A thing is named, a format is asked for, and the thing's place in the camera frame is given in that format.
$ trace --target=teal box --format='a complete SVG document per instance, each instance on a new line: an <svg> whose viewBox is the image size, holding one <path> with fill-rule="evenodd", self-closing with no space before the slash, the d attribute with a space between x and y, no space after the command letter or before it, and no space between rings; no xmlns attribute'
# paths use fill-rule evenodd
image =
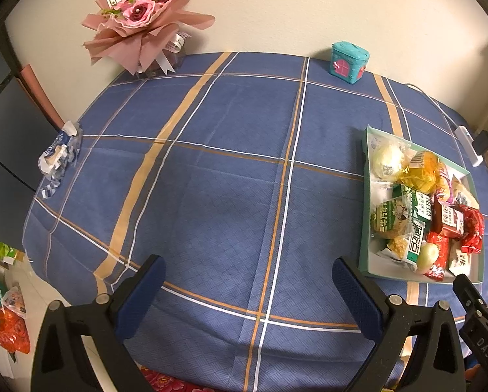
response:
<svg viewBox="0 0 488 392"><path fill-rule="evenodd" d="M368 61L367 50L347 41L340 41L332 46L329 73L354 84L362 77Z"/></svg>

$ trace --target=yellow bag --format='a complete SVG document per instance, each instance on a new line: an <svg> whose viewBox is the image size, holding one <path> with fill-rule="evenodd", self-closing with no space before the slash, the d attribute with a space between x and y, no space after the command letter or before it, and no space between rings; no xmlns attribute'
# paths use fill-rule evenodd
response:
<svg viewBox="0 0 488 392"><path fill-rule="evenodd" d="M418 152L400 173L399 180L419 192L430 194L439 183L440 161L427 150Z"/></svg>

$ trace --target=onion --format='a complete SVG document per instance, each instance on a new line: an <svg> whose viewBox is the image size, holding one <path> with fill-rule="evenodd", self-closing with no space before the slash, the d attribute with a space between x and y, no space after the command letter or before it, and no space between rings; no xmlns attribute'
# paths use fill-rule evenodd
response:
<svg viewBox="0 0 488 392"><path fill-rule="evenodd" d="M440 251L434 243L423 242L420 246L420 254L416 260L417 271L425 274L436 262Z"/></svg>

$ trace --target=power strip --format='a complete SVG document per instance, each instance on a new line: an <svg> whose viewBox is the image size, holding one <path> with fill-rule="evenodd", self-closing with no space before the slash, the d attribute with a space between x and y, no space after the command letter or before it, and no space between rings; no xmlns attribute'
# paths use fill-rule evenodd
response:
<svg viewBox="0 0 488 392"><path fill-rule="evenodd" d="M471 164L474 167L480 165L480 163L483 162L483 157L475 152L475 149L472 146L473 138L471 137L471 134L469 134L469 131L467 131L467 128L460 125L455 129L455 135L460 140L460 143L462 143L462 147L467 153L467 156L469 156Z"/></svg>

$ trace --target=red floral fabric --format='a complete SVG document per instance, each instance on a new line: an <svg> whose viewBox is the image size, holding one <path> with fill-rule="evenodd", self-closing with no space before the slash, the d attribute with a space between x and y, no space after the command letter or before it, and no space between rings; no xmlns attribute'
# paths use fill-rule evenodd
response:
<svg viewBox="0 0 488 392"><path fill-rule="evenodd" d="M194 385L193 383L184 382L175 377L166 376L165 374L141 367L140 371L145 379L158 392L222 392L218 389L206 388Z"/></svg>

